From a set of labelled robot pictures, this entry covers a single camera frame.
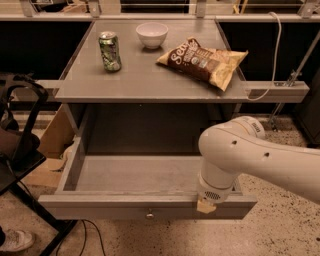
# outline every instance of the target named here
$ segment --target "soda can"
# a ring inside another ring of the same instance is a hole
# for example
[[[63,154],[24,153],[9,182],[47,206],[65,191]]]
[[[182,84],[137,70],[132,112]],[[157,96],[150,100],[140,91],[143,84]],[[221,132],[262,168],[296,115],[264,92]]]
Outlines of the soda can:
[[[99,36],[99,45],[104,69],[107,71],[120,70],[119,40],[116,33],[112,31],[102,32]]]

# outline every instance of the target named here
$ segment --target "cardboard box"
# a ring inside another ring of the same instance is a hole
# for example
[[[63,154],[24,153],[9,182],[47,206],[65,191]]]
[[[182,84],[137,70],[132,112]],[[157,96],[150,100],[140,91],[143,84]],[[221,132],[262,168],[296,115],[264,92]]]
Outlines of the cardboard box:
[[[40,138],[38,150],[47,160],[27,175],[24,182],[29,185],[57,187],[74,135],[62,105]]]

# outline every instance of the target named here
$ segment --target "terrazzo floor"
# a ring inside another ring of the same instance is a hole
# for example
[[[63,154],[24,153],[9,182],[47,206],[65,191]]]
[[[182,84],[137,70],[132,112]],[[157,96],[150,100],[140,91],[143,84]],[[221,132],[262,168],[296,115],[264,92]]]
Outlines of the terrazzo floor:
[[[307,144],[290,116],[277,119],[278,132],[272,131],[266,117],[259,120],[269,141]],[[92,221],[101,232],[106,255],[110,256],[320,255],[320,205],[252,176],[241,175],[240,184],[244,194],[253,194],[258,199],[243,220]],[[29,188],[36,198],[54,191],[42,186]],[[0,216],[4,229],[26,229],[37,236],[30,249],[0,255],[39,255],[56,234],[10,193],[0,198]],[[87,243],[82,255],[103,255],[94,226],[86,223],[86,227]],[[83,224],[78,222],[58,255],[79,255],[84,237]]]

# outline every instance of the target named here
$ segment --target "white sneaker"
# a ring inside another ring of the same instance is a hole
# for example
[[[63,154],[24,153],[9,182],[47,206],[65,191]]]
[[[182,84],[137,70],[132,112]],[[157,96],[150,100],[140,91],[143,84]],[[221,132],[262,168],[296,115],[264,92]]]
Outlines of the white sneaker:
[[[9,229],[4,232],[6,240],[0,246],[0,252],[18,252],[29,248],[35,241],[35,235],[27,231]]]

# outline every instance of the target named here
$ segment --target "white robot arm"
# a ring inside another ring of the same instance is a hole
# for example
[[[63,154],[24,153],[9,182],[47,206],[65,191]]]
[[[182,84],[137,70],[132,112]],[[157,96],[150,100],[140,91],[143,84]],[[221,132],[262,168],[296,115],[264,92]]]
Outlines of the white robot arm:
[[[320,204],[320,150],[275,144],[263,140],[264,137],[261,123],[247,116],[212,126],[202,133],[200,204],[215,206],[225,201],[241,173]]]

